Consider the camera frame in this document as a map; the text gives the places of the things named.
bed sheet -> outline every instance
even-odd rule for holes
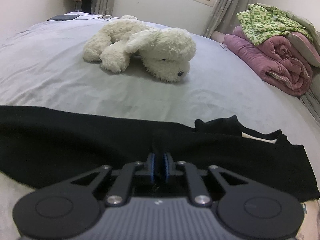
[[[282,129],[292,144],[303,144],[320,185],[320,127],[297,98],[263,82],[220,43],[197,35],[192,36],[197,52],[190,73],[179,83],[157,81],[138,59],[131,60],[124,73],[104,71],[99,64],[84,62],[81,54],[86,40],[107,23],[103,19],[48,21],[4,41],[0,104],[188,126],[196,119],[206,122],[236,114],[246,127],[262,133]],[[0,174],[0,239],[18,238],[12,208],[30,191]]]

mattress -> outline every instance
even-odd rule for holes
[[[206,122],[236,114],[246,127],[262,133],[282,129],[292,144],[303,144],[320,185],[320,126],[297,98],[263,82],[220,43],[197,35],[192,35],[197,52],[190,73],[179,83],[156,80],[138,59],[121,74],[102,70],[81,57],[86,40],[108,23],[90,19],[94,17],[39,23],[4,41],[0,104],[192,127],[196,119]],[[32,190],[0,173],[0,239],[19,237],[12,208]]]

pink cloth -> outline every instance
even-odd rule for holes
[[[238,26],[233,35],[225,36],[224,44],[270,85],[293,96],[308,90],[312,69],[284,36],[274,36],[254,46]]]

gray ribbed panel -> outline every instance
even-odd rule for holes
[[[191,206],[185,198],[132,198],[123,207],[108,208],[93,228],[70,240],[242,239],[226,231],[209,209]]]

white plush dog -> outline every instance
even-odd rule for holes
[[[105,25],[87,41],[83,58],[89,62],[101,60],[101,67],[118,73],[126,70],[133,53],[141,56],[146,69],[156,78],[174,82],[189,72],[196,44],[186,30],[160,30],[133,16],[124,16]]]

